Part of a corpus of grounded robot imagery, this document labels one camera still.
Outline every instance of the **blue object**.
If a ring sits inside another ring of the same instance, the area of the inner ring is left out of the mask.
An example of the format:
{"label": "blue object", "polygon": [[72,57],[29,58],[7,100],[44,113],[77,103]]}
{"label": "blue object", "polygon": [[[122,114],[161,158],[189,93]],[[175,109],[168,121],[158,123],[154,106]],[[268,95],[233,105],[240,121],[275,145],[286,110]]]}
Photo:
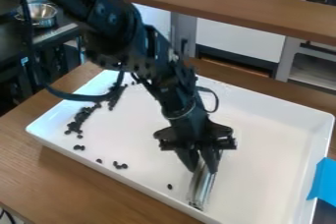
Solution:
{"label": "blue object", "polygon": [[322,199],[336,206],[336,161],[323,158],[316,168],[315,178],[307,199]]}

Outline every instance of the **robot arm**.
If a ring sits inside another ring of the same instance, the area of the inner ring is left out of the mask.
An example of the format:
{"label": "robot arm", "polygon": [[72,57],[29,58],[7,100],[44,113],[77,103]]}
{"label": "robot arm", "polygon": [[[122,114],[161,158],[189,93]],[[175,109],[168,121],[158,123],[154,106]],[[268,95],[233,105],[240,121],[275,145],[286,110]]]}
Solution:
{"label": "robot arm", "polygon": [[231,128],[212,123],[196,88],[192,67],[171,49],[139,11],[123,0],[50,0],[81,26],[86,55],[109,70],[130,72],[160,103],[171,127],[154,134],[162,150],[174,150],[191,171],[202,156],[210,173],[217,171],[221,149],[236,148]]}

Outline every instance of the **metal bowl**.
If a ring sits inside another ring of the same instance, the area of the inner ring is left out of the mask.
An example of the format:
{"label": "metal bowl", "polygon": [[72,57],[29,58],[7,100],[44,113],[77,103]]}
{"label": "metal bowl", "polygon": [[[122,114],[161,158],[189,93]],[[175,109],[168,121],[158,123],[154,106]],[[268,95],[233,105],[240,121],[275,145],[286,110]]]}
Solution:
{"label": "metal bowl", "polygon": [[[57,9],[50,4],[31,3],[28,4],[33,25],[36,28],[51,28],[56,24]],[[23,9],[18,9],[18,20],[24,19]]]}

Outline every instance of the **white plastic tray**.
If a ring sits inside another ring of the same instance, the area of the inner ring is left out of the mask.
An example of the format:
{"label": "white plastic tray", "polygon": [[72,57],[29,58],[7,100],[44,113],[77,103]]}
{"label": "white plastic tray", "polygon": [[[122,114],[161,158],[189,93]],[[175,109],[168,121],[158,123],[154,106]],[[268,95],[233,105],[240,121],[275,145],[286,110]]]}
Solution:
{"label": "white plastic tray", "polygon": [[[104,71],[77,93],[100,94],[116,73]],[[126,75],[125,83],[131,78]],[[162,152],[152,134],[168,126],[160,107],[141,85],[131,85],[115,109],[104,104],[84,123],[84,138],[65,136],[85,102],[62,101],[27,127],[42,144],[153,196],[205,223],[308,224],[316,200],[307,201],[315,165],[327,153],[334,117],[243,88],[199,78],[213,89],[220,107],[210,118],[235,129],[238,149],[225,151],[207,208],[188,206],[192,174],[174,152]],[[211,94],[203,94],[206,107]],[[73,150],[75,144],[85,151]],[[97,158],[103,163],[96,163]],[[117,170],[113,161],[127,163]]]}

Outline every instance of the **black cable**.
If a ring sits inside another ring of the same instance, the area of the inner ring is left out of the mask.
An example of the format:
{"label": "black cable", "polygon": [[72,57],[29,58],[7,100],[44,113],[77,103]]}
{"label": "black cable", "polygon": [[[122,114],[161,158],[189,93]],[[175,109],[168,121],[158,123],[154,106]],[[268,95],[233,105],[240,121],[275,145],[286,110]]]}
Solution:
{"label": "black cable", "polygon": [[40,66],[36,63],[36,59],[34,57],[34,50],[33,50],[33,44],[32,44],[32,37],[33,37],[33,29],[32,29],[32,22],[31,22],[31,16],[30,16],[30,10],[28,7],[28,1],[27,0],[21,0],[21,5],[23,9],[23,14],[24,14],[24,19],[25,19],[25,24],[26,24],[26,29],[27,29],[27,34],[25,34],[25,40],[26,40],[26,45],[28,49],[28,58],[31,62],[32,69],[35,71],[38,80],[41,82],[42,86],[46,88],[50,93],[53,95],[56,95],[57,97],[66,99],[66,100],[72,100],[72,101],[91,101],[91,102],[100,102],[108,97],[110,97],[113,93],[114,90],[118,89],[124,79],[124,72],[120,71],[118,74],[118,78],[116,81],[116,84],[114,88],[112,88],[109,92],[106,94],[102,95],[83,95],[83,94],[72,94],[72,93],[67,93],[58,89],[53,88],[49,84],[47,84],[44,81],[44,75],[41,71]]}
{"label": "black cable", "polygon": [[210,88],[208,87],[203,87],[203,86],[197,86],[196,87],[198,91],[201,91],[201,92],[208,92],[208,93],[212,93],[213,96],[215,97],[215,107],[213,110],[206,110],[204,109],[205,112],[207,113],[214,113],[218,110],[218,107],[219,107],[219,98],[218,98],[218,95],[213,91],[211,90]]}
{"label": "black cable", "polygon": [[10,220],[11,224],[16,224],[17,222],[15,221],[15,219],[13,218],[12,214],[10,214],[8,211],[4,210],[4,212],[6,213],[8,219]]}
{"label": "black cable", "polygon": [[2,211],[1,211],[1,213],[0,213],[0,220],[1,220],[2,216],[4,215],[4,213],[5,213],[5,210],[2,209]]}

